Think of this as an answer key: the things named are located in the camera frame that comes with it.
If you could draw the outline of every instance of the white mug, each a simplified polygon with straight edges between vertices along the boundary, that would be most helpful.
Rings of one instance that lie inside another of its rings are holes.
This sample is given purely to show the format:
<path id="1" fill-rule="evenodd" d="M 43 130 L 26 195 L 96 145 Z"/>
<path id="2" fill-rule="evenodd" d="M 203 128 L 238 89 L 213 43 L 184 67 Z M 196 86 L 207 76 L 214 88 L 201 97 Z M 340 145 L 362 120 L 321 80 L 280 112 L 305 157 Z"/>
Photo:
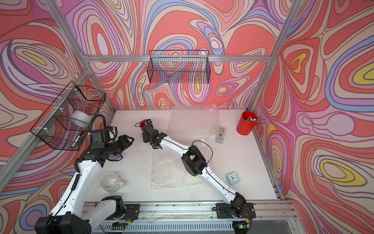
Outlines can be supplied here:
<path id="1" fill-rule="evenodd" d="M 108 172 L 100 179 L 100 187 L 107 192 L 117 192 L 125 183 L 113 172 Z"/>

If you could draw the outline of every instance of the colorful wallpaper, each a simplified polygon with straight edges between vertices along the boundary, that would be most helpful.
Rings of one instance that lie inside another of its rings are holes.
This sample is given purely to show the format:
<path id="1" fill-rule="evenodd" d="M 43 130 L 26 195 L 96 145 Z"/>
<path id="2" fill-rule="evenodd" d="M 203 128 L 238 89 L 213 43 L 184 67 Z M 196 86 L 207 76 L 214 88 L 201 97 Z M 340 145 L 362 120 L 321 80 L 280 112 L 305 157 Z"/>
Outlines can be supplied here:
<path id="1" fill-rule="evenodd" d="M 374 233 L 374 1 L 306 0 L 256 108 L 308 234 Z"/>
<path id="2" fill-rule="evenodd" d="M 104 105 L 100 111 L 109 119 Z M 97 119 L 94 128 L 102 128 Z M 0 233 L 32 233 L 39 217 L 46 216 L 64 194 L 75 173 L 73 161 L 88 145 L 88 139 L 81 150 L 52 150 L 40 143 L 23 163 L 21 168 L 0 193 Z"/>
<path id="3" fill-rule="evenodd" d="M 82 72 L 43 1 L 0 1 L 0 166 L 54 98 Z M 40 143 L 0 193 L 0 233 L 34 232 L 71 178 L 74 152 Z"/>
<path id="4" fill-rule="evenodd" d="M 39 1 L 0 3 L 0 168 L 50 103 L 82 72 Z"/>
<path id="5" fill-rule="evenodd" d="M 91 55 L 148 55 L 152 49 L 208 49 L 213 55 L 270 54 L 287 0 L 59 1 Z M 215 69 L 222 69 L 215 64 Z"/>
<path id="6" fill-rule="evenodd" d="M 91 55 L 207 49 L 211 55 L 268 55 L 288 1 L 64 1 L 60 9 Z M 264 63 L 212 63 L 210 84 L 149 84 L 147 63 L 91 63 L 117 109 L 217 104 L 243 108 Z"/>
<path id="7" fill-rule="evenodd" d="M 209 84 L 169 84 L 149 83 L 147 63 L 91 63 L 115 109 L 165 109 L 202 104 L 245 108 L 264 65 L 224 62 L 221 74 L 211 72 Z"/>

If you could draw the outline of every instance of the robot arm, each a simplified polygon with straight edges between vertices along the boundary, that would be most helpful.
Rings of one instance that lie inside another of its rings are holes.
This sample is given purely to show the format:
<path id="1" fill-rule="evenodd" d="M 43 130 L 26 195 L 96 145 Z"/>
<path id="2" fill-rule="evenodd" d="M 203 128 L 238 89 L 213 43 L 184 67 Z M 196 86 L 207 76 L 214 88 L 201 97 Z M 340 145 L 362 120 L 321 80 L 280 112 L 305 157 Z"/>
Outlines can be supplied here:
<path id="1" fill-rule="evenodd" d="M 180 144 L 165 133 L 159 133 L 155 130 L 150 119 L 140 122 L 143 131 L 143 141 L 149 142 L 153 149 L 167 149 L 182 159 L 184 167 L 192 176 L 198 176 L 207 182 L 222 199 L 231 204 L 230 212 L 235 217 L 240 217 L 245 209 L 246 200 L 235 190 L 228 187 L 221 179 L 216 176 L 209 168 L 204 156 L 195 145 L 185 146 Z"/>
<path id="2" fill-rule="evenodd" d="M 83 204 L 97 174 L 111 154 L 120 154 L 132 145 L 134 139 L 127 135 L 116 138 L 111 127 L 91 132 L 89 147 L 74 161 L 75 174 L 65 193 L 47 217 L 41 217 L 35 224 L 37 234 L 48 233 L 91 233 L 108 217 L 121 218 L 125 207 L 121 196 L 102 199 L 100 204 L 82 215 Z"/>

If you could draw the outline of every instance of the mint green clock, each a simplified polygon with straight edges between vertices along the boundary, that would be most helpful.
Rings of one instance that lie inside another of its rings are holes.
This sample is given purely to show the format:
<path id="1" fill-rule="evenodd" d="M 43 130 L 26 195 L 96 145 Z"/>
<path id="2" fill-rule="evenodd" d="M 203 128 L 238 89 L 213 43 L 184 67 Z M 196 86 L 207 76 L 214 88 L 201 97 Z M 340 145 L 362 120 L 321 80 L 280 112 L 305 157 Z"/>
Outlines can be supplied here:
<path id="1" fill-rule="evenodd" d="M 234 185 L 240 182 L 238 175 L 234 171 L 226 174 L 226 179 L 229 181 L 230 185 Z"/>

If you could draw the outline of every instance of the red pen holder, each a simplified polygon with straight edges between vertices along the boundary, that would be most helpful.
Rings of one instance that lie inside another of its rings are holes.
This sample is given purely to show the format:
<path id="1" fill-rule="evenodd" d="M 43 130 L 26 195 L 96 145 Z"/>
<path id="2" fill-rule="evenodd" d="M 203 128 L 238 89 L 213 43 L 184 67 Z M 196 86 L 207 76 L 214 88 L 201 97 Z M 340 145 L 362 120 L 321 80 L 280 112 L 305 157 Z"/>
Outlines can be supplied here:
<path id="1" fill-rule="evenodd" d="M 250 122 L 247 120 L 251 118 L 256 119 L 256 121 Z M 256 123 L 257 123 L 257 116 L 255 115 L 255 113 L 250 112 L 250 111 L 245 111 L 240 116 L 239 123 L 236 126 L 236 131 L 239 134 L 248 135 L 249 133 L 251 133 Z"/>

